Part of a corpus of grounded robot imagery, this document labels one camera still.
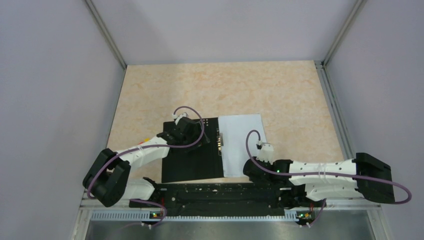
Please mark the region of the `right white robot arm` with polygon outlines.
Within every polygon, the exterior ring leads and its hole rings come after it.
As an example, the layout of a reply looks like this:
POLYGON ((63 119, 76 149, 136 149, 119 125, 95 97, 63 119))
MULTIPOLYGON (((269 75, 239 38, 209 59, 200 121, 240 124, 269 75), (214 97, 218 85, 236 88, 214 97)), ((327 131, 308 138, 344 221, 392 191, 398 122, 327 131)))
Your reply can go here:
POLYGON ((391 167, 364 152, 355 158, 333 163, 308 163, 280 159, 273 163, 249 159, 243 174, 254 183, 299 186, 293 200, 299 206, 323 199, 364 198, 383 204, 395 202, 393 186, 371 181, 371 178, 392 180, 391 167))

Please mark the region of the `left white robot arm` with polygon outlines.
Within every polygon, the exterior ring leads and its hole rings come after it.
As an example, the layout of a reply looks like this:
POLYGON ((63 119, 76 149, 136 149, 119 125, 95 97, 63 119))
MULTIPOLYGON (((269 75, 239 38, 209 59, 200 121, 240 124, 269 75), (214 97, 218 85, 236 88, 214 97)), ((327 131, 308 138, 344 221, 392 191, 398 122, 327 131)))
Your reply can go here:
POLYGON ((189 152, 209 142, 202 118, 190 119, 183 113, 175 116, 171 125, 170 130, 131 148, 103 149, 82 181, 88 198, 97 199, 105 207, 115 205, 123 197, 142 200, 149 207, 156 206, 161 194, 155 184, 143 179, 138 186, 129 187, 130 173, 152 161, 166 158, 172 149, 189 152))

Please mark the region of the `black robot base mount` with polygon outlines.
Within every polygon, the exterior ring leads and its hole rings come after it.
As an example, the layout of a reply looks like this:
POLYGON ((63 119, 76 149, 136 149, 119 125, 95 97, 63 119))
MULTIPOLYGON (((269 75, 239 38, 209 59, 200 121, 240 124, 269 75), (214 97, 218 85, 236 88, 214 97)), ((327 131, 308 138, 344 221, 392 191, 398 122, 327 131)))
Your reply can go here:
POLYGON ((293 208, 317 210, 323 200, 306 197, 303 186, 282 183, 160 183, 149 203, 130 201, 130 208, 164 206, 168 217, 283 216, 293 208))

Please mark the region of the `white paper stack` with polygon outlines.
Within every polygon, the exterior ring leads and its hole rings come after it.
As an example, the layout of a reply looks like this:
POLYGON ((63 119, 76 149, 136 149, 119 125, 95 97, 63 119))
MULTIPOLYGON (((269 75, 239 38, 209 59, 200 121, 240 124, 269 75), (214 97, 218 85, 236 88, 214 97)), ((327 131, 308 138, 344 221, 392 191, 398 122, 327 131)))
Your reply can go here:
POLYGON ((263 142, 267 141, 262 116, 256 114, 220 115, 218 128, 221 134, 221 157, 225 178, 243 177, 243 168, 250 158, 246 150, 246 137, 257 130, 263 142))

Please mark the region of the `grey black file folder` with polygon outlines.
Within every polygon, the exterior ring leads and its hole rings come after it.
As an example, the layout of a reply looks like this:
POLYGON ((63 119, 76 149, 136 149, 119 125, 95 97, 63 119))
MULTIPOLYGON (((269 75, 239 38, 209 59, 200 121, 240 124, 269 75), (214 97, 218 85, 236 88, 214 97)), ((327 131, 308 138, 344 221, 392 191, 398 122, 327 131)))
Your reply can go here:
POLYGON ((205 136, 209 142, 188 153, 172 153, 162 159, 161 182, 208 180, 224 177, 222 161, 222 137, 218 117, 205 118, 205 136))

